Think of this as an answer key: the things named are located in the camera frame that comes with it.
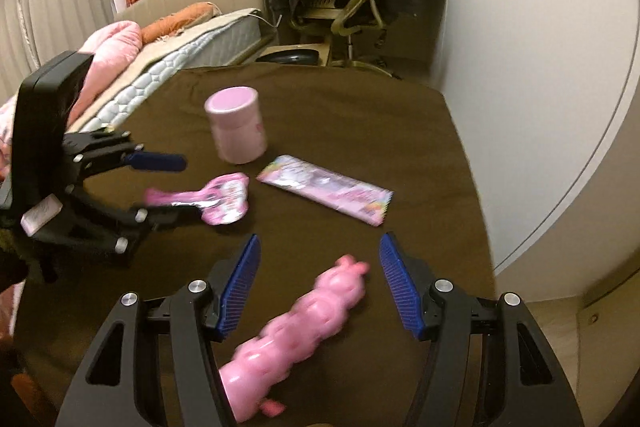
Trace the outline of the purple candy wrapper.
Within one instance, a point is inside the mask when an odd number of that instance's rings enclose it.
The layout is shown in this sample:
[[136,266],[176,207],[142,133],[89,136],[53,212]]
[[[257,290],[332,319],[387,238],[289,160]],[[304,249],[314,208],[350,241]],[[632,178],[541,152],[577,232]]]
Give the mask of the purple candy wrapper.
[[318,202],[343,215],[379,227],[394,192],[349,178],[290,155],[280,155],[258,174],[257,180]]

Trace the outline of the pink floral quilt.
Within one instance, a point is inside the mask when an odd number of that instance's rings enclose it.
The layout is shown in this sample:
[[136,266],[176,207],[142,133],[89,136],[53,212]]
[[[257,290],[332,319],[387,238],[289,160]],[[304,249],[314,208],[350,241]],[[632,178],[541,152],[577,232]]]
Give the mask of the pink floral quilt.
[[[142,49],[141,27],[131,20],[120,20],[95,31],[79,49],[92,54],[93,61],[86,75],[80,95],[68,115],[73,124],[96,101],[115,79],[131,64]],[[1,181],[10,172],[12,135],[17,95],[1,107]]]

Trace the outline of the pink cylindrical jar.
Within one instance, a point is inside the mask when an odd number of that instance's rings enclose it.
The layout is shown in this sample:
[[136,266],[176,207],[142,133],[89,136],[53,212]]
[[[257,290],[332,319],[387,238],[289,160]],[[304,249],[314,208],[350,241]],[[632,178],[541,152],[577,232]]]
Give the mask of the pink cylindrical jar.
[[204,103],[218,156],[232,165],[244,165],[267,150],[258,92],[238,86],[219,90]]

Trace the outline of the pink caterpillar toy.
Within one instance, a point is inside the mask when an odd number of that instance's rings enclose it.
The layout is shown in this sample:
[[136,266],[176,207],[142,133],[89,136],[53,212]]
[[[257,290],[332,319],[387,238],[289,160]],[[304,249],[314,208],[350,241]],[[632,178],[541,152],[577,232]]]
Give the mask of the pink caterpillar toy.
[[367,262],[351,255],[338,258],[290,311],[273,317],[257,336],[235,349],[219,375],[236,421],[284,412],[282,403],[268,397],[271,387],[284,381],[294,364],[310,358],[321,341],[341,332],[349,311],[366,295],[369,269]]

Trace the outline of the orange pillow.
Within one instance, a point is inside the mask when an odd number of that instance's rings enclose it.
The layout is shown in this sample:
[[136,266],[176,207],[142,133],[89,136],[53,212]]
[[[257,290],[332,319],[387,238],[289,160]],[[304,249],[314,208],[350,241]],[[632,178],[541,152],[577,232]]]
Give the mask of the orange pillow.
[[193,3],[178,12],[159,18],[141,29],[142,44],[146,46],[160,38],[178,35],[180,31],[202,24],[221,14],[212,2]]

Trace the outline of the office chair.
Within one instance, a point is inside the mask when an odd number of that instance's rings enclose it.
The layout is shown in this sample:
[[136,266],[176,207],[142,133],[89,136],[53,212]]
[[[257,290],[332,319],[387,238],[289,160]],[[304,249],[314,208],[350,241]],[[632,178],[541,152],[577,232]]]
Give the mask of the office chair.
[[[376,72],[388,78],[396,75],[386,67],[361,61],[356,57],[354,37],[366,31],[379,31],[386,36],[378,2],[381,0],[299,0],[290,15],[291,27],[306,37],[322,37],[329,47],[326,66],[352,68]],[[332,46],[335,37],[346,40],[346,55],[333,60]]]

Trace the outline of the black round bin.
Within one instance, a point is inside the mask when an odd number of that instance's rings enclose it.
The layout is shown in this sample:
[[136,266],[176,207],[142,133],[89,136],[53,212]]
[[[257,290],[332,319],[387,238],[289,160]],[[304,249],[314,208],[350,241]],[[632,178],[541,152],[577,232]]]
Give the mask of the black round bin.
[[272,51],[256,58],[257,63],[319,66],[320,53],[313,49],[287,49]]

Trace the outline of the pink pig snack wrapper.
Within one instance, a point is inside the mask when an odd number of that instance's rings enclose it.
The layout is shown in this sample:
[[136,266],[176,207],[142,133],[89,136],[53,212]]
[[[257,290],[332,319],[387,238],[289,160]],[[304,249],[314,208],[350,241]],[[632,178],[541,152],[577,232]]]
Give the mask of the pink pig snack wrapper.
[[248,210],[248,184],[244,173],[234,172],[216,176],[198,191],[166,192],[148,188],[144,193],[149,207],[195,208],[206,225],[232,225]]

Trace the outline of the beige window curtain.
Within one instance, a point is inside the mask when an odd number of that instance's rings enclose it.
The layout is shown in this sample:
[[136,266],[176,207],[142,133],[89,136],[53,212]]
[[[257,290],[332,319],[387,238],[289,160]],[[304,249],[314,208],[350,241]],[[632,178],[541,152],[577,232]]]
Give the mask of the beige window curtain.
[[113,0],[1,0],[1,101],[52,57],[114,20]]

